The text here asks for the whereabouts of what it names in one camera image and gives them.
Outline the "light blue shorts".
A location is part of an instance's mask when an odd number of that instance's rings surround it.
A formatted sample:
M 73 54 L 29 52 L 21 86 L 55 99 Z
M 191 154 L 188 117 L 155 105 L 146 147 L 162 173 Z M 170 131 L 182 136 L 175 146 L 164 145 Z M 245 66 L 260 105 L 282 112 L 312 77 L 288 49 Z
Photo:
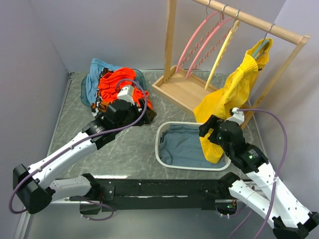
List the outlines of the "light blue shorts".
M 104 68 L 108 68 L 111 71 L 116 71 L 121 68 L 121 66 L 116 66 L 108 64 L 97 58 L 93 58 L 90 66 L 90 72 L 86 78 L 86 96 L 89 104 L 95 102 L 96 93 L 98 90 L 98 85 L 100 81 L 100 73 Z

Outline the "yellow hanger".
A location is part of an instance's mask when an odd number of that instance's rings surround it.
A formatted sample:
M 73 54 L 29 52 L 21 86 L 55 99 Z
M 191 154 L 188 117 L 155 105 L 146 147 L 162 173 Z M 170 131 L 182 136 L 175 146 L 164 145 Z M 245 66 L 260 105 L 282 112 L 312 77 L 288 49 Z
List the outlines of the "yellow hanger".
M 220 63 L 221 59 L 223 58 L 223 56 L 224 56 L 224 54 L 225 54 L 225 52 L 226 52 L 226 50 L 227 50 L 227 48 L 228 48 L 228 46 L 229 46 L 231 40 L 233 39 L 233 36 L 234 36 L 234 34 L 236 33 L 237 28 L 238 28 L 238 26 L 239 26 L 239 24 L 240 24 L 240 21 L 238 20 L 239 12 L 240 12 L 240 9 L 239 9 L 239 10 L 237 11 L 237 13 L 236 13 L 233 26 L 231 27 L 230 31 L 228 32 L 228 35 L 227 35 L 225 41 L 223 42 L 223 45 L 222 45 L 222 47 L 221 47 L 221 49 L 220 49 L 220 51 L 219 51 L 219 53 L 218 53 L 218 55 L 217 55 L 217 58 L 216 58 L 216 60 L 215 60 L 215 63 L 214 63 L 214 65 L 213 65 L 212 69 L 211 69 L 211 72 L 210 72 L 210 74 L 209 74 L 209 77 L 208 77 L 207 82 L 206 82 L 206 85 L 205 85 L 205 89 L 206 89 L 206 90 L 208 89 L 208 87 L 209 87 L 209 85 L 210 85 L 210 82 L 211 82 L 211 80 L 212 80 L 212 78 L 213 78 L 213 76 L 214 76 L 214 74 L 215 74 L 215 71 L 216 71 L 216 69 L 218 68 L 219 63 Z

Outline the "green hanger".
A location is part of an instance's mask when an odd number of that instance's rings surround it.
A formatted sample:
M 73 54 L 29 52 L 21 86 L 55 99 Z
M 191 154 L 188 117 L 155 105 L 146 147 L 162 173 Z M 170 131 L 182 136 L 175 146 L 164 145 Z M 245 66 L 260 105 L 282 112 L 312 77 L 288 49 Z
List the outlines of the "green hanger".
M 268 31 L 266 32 L 264 39 L 262 41 L 262 43 L 258 46 L 258 48 L 254 51 L 254 53 L 252 54 L 252 57 L 257 61 L 265 52 L 265 50 L 269 47 L 270 45 L 270 41 L 268 39 L 266 39 L 267 34 L 270 32 L 270 30 L 273 28 L 273 26 L 275 25 L 275 23 L 273 23 Z

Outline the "pink hanger inner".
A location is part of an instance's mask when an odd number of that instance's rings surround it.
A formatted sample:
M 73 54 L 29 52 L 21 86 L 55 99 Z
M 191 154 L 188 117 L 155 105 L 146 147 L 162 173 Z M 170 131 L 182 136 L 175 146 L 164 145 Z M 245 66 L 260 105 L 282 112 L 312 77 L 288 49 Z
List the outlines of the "pink hanger inner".
M 186 79 L 188 79 L 199 66 L 215 51 L 226 39 L 231 27 L 226 28 L 228 23 L 233 19 L 220 15 L 220 19 L 201 37 L 197 42 L 198 35 L 202 29 L 208 25 L 210 20 L 217 16 L 217 12 L 207 15 L 205 20 L 197 27 L 193 35 L 186 44 L 183 53 L 180 56 L 176 70 L 179 71 L 184 64 L 192 59 L 188 68 Z

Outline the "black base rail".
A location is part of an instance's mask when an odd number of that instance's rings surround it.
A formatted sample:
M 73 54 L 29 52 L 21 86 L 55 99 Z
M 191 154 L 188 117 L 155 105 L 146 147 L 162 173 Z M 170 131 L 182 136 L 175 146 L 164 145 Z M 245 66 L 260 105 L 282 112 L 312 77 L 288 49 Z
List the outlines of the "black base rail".
M 219 180 L 97 179 L 84 196 L 114 210 L 215 210 L 215 202 L 234 202 Z

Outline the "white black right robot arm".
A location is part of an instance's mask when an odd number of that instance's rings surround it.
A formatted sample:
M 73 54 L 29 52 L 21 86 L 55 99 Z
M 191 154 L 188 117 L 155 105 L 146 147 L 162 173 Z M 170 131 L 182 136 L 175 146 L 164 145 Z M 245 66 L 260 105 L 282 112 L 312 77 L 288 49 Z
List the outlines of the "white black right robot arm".
M 304 239 L 319 225 L 319 214 L 302 205 L 276 175 L 271 163 L 257 146 L 247 143 L 239 113 L 227 120 L 211 115 L 199 127 L 199 135 L 210 145 L 221 146 L 230 161 L 263 192 L 251 189 L 239 176 L 227 173 L 218 182 L 221 197 L 233 197 L 265 219 L 278 239 Z

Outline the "teal plastic basket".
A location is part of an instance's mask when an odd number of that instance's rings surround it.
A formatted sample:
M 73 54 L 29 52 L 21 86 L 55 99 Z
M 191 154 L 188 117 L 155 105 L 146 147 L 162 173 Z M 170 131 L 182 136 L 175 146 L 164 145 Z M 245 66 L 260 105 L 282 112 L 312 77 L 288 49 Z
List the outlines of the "teal plastic basket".
M 102 77 L 107 72 L 108 72 L 108 68 L 104 68 L 102 72 L 100 73 L 100 77 Z M 136 74 L 135 81 L 137 81 L 142 86 L 142 88 L 146 91 L 147 84 L 146 84 L 146 80 L 143 73 L 137 69 L 134 69 L 134 72 Z M 85 106 L 90 107 L 91 104 L 89 104 L 87 96 L 86 96 L 86 78 L 87 76 L 84 77 L 84 79 L 81 82 L 81 101 Z

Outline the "wooden hanger rack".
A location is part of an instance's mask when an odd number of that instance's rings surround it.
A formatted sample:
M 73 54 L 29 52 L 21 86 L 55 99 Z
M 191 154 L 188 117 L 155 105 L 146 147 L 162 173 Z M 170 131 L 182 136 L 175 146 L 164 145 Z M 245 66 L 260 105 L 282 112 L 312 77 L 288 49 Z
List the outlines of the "wooden hanger rack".
M 292 61 L 306 45 L 311 36 L 309 34 L 301 36 L 297 33 L 291 32 L 275 24 L 272 25 L 267 21 L 254 17 L 248 13 L 241 12 L 230 6 L 223 5 L 222 3 L 214 0 L 197 0 L 196 2 L 215 10 L 216 12 L 227 15 L 231 17 L 231 19 L 238 20 L 242 23 L 264 31 L 267 34 L 271 34 L 282 40 L 290 42 L 296 46 L 284 64 L 275 73 L 267 87 L 252 105 L 252 108 L 257 108 L 277 80 L 281 78 Z M 204 88 L 204 81 L 202 79 L 197 76 L 189 76 L 187 78 L 185 69 L 179 70 L 176 65 L 171 65 L 176 7 L 177 1 L 169 0 L 167 2 L 164 74 L 153 84 L 153 90 L 157 94 L 168 99 L 170 102 L 190 114 L 204 96 L 216 91 L 217 88 L 215 86 L 209 86 L 206 90 Z

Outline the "yellow shorts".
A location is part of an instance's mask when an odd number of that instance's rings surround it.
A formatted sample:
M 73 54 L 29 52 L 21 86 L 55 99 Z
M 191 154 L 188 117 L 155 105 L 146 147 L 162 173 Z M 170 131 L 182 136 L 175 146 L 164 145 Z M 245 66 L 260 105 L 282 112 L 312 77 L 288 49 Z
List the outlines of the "yellow shorts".
M 260 44 L 269 42 L 265 52 L 255 60 L 252 56 Z M 206 95 L 201 103 L 194 109 L 194 116 L 197 123 L 205 123 L 211 115 L 221 119 L 230 117 L 230 109 L 241 108 L 249 99 L 259 72 L 269 62 L 269 50 L 272 47 L 271 38 L 261 39 L 258 43 L 245 52 L 240 66 L 228 76 L 224 87 Z

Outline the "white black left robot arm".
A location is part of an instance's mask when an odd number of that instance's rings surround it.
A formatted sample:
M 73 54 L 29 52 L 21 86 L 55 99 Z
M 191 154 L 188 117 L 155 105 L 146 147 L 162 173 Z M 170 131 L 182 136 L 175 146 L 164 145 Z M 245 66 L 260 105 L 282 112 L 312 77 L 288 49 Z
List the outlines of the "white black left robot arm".
M 68 197 L 98 199 L 100 184 L 89 173 L 77 178 L 58 180 L 63 170 L 84 156 L 113 141 L 122 130 L 131 126 L 150 124 L 156 112 L 144 100 L 137 103 L 115 100 L 99 113 L 66 145 L 45 159 L 30 165 L 20 164 L 13 170 L 13 189 L 26 211 L 36 214 L 51 202 Z

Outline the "camouflage orange black shorts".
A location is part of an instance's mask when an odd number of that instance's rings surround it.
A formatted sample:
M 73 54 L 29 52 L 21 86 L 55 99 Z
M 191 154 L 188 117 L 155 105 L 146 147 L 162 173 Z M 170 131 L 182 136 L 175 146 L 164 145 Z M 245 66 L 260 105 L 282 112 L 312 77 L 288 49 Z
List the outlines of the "camouflage orange black shorts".
M 107 107 L 110 102 L 104 101 L 102 99 L 100 90 L 96 92 L 95 102 L 91 104 L 91 113 L 96 118 L 100 114 L 103 114 L 107 111 Z

